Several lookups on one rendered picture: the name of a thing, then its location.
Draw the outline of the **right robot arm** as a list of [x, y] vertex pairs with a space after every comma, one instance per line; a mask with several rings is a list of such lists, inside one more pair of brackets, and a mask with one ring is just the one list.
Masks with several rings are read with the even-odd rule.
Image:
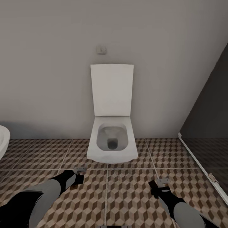
[[171, 183], [168, 178], [157, 179], [158, 188], [151, 189], [151, 194], [159, 202], [168, 215], [174, 219], [180, 228], [221, 228], [218, 224], [185, 203], [184, 199], [172, 194], [169, 187], [163, 184]]

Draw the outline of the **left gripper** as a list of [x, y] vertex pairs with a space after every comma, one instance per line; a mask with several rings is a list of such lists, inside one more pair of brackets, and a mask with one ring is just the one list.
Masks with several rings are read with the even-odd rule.
[[76, 181], [74, 182], [74, 184], [72, 184], [72, 186], [82, 185], [83, 181], [84, 181], [84, 175], [76, 175]]

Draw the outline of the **mousetrap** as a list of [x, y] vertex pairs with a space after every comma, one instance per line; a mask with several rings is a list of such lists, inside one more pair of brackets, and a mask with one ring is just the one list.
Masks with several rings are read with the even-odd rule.
[[152, 180], [151, 182], [148, 183], [151, 187], [151, 189], [153, 188], [158, 188], [158, 185], [156, 184], [156, 182], [154, 180]]
[[75, 186], [70, 186], [70, 190], [74, 190], [74, 189], [77, 189], [78, 185], [75, 185]]

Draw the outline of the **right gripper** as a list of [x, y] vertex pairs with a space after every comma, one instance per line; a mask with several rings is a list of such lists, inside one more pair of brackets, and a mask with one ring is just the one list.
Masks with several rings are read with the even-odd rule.
[[169, 187], [163, 187], [163, 188], [153, 188], [151, 189], [151, 194], [154, 195], [155, 199], [159, 198], [160, 190], [162, 189], [168, 189], [170, 191]]

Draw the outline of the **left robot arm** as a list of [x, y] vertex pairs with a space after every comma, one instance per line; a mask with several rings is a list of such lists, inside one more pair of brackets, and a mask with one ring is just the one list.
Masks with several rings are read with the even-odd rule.
[[64, 170], [36, 186], [16, 193], [7, 204], [0, 207], [0, 228], [35, 228], [52, 204], [70, 186], [82, 185], [85, 167]]

